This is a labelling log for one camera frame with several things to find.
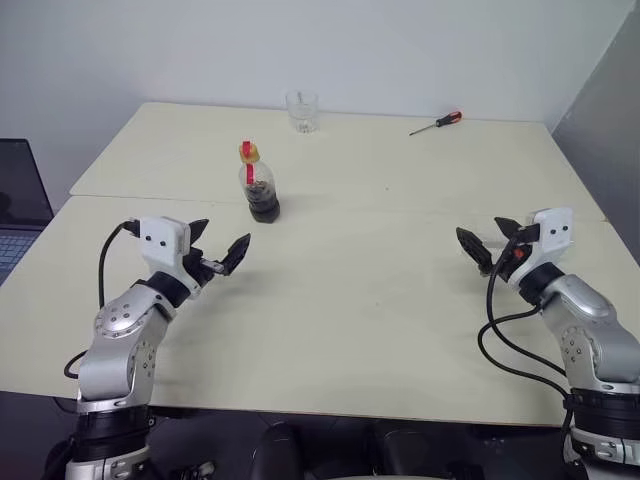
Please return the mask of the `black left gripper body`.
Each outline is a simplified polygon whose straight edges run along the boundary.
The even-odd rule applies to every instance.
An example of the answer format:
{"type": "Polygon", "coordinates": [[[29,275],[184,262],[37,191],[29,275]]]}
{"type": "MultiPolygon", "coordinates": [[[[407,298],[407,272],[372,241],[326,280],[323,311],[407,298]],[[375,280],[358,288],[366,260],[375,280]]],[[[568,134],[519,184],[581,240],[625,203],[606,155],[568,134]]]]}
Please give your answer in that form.
{"type": "Polygon", "coordinates": [[[182,266],[186,273],[184,285],[189,290],[197,290],[209,283],[215,275],[225,275],[226,266],[218,260],[208,260],[203,251],[190,247],[182,258],[182,266]]]}

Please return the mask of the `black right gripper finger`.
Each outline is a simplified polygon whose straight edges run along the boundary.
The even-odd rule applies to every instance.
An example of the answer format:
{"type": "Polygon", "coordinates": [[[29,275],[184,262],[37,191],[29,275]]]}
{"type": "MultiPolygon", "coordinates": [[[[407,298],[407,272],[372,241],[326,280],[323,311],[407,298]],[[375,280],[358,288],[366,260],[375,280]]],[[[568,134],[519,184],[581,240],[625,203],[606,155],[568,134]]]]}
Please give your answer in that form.
{"type": "Polygon", "coordinates": [[[476,263],[481,275],[490,275],[494,268],[491,252],[473,232],[457,227],[457,240],[464,252],[476,263]]]}
{"type": "Polygon", "coordinates": [[[505,217],[495,217],[494,221],[507,239],[522,239],[526,232],[526,227],[516,220],[505,217]]]}

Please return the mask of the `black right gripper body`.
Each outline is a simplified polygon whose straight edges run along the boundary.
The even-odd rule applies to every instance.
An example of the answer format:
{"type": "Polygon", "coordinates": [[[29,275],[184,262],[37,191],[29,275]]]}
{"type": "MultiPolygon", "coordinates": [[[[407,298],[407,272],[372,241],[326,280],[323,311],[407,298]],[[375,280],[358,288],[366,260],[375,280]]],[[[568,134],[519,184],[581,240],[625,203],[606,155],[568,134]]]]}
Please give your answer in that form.
{"type": "Polygon", "coordinates": [[[499,250],[489,251],[489,267],[487,276],[494,275],[507,283],[513,273],[519,268],[523,262],[523,256],[517,254],[520,249],[520,242],[512,238],[499,250]]]}

